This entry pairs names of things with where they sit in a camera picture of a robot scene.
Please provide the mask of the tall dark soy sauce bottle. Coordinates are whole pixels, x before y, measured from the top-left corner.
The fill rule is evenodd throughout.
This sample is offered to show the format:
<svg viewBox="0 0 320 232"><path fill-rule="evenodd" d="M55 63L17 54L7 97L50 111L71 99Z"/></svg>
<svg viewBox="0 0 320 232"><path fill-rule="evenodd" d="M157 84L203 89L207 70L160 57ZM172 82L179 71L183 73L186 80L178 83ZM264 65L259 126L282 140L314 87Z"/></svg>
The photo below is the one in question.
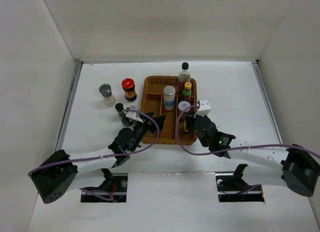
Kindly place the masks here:
<svg viewBox="0 0 320 232"><path fill-rule="evenodd" d="M181 65L182 71L179 72L178 74L178 84L177 84L177 93L182 94L185 83L189 82L191 80L191 75L188 71L189 69L189 63L188 62L183 62Z"/></svg>

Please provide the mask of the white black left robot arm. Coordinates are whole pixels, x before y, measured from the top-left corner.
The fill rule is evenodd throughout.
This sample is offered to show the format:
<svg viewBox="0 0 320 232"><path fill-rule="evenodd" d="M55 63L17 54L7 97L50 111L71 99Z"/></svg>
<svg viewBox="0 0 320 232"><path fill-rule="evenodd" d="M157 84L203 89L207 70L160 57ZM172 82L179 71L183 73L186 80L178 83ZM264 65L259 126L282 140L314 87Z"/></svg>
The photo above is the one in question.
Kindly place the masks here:
<svg viewBox="0 0 320 232"><path fill-rule="evenodd" d="M121 129L106 148L83 154L68 154L63 149L54 152L28 176L45 204L61 198L66 192L79 189L83 195L102 201L113 201L117 184L110 169L126 163L131 155L144 151L140 142L150 131L159 138L165 115L137 111L133 128Z"/></svg>

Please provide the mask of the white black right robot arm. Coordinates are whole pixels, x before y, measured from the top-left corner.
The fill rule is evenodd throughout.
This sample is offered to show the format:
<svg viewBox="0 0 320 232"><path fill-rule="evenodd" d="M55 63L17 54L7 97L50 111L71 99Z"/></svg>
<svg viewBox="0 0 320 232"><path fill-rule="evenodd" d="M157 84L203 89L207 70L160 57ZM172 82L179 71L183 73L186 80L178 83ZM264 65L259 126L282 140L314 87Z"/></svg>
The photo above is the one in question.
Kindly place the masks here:
<svg viewBox="0 0 320 232"><path fill-rule="evenodd" d="M209 155L244 161L232 175L236 189L268 184L285 186L301 196L313 196L320 175L314 152L295 144L231 147L234 135L218 131L207 116L193 113L186 116L185 126L195 132L201 145L208 148Z"/></svg>

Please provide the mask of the yellow label sesame oil bottle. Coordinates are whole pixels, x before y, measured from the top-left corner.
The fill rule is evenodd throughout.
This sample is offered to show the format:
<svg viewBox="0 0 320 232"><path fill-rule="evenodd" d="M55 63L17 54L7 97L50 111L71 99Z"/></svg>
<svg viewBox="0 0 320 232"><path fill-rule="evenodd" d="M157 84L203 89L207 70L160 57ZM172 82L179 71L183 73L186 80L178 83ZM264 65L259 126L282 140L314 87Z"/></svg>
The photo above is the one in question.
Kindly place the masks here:
<svg viewBox="0 0 320 232"><path fill-rule="evenodd" d="M184 132L189 132L189 127L188 127L188 119L185 118L183 121L183 130Z"/></svg>

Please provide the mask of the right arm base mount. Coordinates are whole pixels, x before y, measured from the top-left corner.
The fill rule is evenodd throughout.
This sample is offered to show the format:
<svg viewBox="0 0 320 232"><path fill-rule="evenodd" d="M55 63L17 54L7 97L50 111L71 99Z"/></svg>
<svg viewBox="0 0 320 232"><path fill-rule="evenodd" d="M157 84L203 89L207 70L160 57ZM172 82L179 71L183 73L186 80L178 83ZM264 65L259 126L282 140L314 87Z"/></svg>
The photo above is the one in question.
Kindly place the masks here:
<svg viewBox="0 0 320 232"><path fill-rule="evenodd" d="M215 173L219 202L264 202L261 185L249 185L243 180L247 164L240 164L233 172Z"/></svg>

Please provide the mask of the white lid red label jar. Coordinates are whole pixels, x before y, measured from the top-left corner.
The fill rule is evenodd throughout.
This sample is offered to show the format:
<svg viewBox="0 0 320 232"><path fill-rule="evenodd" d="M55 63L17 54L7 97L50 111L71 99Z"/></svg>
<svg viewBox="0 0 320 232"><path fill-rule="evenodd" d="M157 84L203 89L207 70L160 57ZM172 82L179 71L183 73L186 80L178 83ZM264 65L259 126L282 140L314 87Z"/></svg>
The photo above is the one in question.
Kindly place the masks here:
<svg viewBox="0 0 320 232"><path fill-rule="evenodd" d="M188 112L190 110L191 104L188 101L180 101L177 106L177 114L179 115L181 112L185 110Z"/></svg>

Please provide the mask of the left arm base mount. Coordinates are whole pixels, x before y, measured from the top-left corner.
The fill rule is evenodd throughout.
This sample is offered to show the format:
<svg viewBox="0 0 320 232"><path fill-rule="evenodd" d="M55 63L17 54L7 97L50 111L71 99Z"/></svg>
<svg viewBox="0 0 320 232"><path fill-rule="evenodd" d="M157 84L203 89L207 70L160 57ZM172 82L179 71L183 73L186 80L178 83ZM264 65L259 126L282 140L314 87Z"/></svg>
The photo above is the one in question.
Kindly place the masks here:
<svg viewBox="0 0 320 232"><path fill-rule="evenodd" d="M85 187L90 193L81 192L82 203L124 203L127 201L128 174L112 173L109 169L100 169L102 182L97 186Z"/></svg>

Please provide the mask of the red lid chili sauce jar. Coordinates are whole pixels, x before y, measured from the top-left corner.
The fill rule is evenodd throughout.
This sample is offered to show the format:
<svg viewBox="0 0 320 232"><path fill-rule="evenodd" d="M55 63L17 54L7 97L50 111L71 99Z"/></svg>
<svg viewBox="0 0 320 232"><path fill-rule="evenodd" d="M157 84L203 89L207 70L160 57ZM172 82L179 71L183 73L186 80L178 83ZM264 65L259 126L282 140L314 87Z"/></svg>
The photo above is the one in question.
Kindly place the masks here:
<svg viewBox="0 0 320 232"><path fill-rule="evenodd" d="M131 78L126 78L121 83L122 89L124 90L125 98L127 101L134 101L137 98L135 91L135 82Z"/></svg>

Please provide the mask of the green label chili sauce bottle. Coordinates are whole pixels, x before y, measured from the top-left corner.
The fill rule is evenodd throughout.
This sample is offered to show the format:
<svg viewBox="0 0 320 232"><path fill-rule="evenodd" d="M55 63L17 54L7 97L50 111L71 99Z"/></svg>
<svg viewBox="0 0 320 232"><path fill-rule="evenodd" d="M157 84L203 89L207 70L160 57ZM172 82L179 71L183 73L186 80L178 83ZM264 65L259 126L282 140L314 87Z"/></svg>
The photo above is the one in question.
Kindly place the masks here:
<svg viewBox="0 0 320 232"><path fill-rule="evenodd" d="M181 99L183 101L187 101L187 102L191 101L191 97L192 97L191 89L192 89L191 82L185 82L184 89L183 89L182 94L181 94Z"/></svg>

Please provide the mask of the silver lid white pepper jar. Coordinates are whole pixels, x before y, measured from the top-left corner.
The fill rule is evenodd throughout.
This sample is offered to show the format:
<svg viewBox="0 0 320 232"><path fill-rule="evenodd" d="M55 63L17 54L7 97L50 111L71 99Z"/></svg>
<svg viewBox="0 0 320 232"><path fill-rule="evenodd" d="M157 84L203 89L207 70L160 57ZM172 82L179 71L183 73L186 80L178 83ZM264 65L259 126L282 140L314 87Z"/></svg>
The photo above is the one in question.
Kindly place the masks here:
<svg viewBox="0 0 320 232"><path fill-rule="evenodd" d="M176 103L176 89L173 86L165 86L163 89L164 108L168 111L172 110Z"/></svg>

